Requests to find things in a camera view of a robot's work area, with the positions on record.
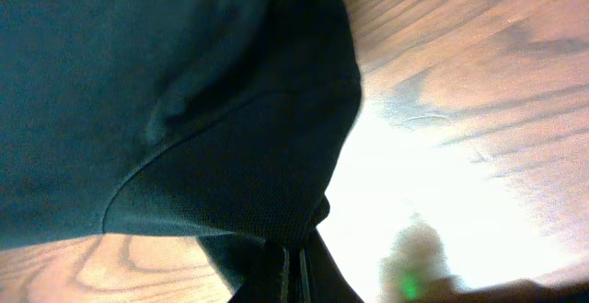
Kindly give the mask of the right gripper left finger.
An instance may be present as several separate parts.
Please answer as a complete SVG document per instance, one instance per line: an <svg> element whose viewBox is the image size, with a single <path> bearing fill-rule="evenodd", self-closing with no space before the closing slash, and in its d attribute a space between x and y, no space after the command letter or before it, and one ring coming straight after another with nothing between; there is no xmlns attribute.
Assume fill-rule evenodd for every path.
<svg viewBox="0 0 589 303"><path fill-rule="evenodd" d="M245 283L229 303L287 303L289 276L289 251L266 243Z"/></svg>

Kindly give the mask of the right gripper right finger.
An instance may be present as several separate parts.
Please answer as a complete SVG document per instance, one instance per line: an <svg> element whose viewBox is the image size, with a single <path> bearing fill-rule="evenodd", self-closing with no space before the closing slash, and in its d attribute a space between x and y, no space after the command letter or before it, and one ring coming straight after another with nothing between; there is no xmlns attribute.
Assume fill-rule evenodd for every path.
<svg viewBox="0 0 589 303"><path fill-rule="evenodd" d="M345 280L317 230L298 252L298 301L301 303L364 303Z"/></svg>

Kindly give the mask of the black t-shirt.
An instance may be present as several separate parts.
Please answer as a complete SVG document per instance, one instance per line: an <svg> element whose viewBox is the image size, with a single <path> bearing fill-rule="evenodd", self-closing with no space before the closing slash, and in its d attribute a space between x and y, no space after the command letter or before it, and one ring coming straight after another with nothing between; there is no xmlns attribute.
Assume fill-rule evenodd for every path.
<svg viewBox="0 0 589 303"><path fill-rule="evenodd" d="M298 252L362 98L342 0L1 0L1 246Z"/></svg>

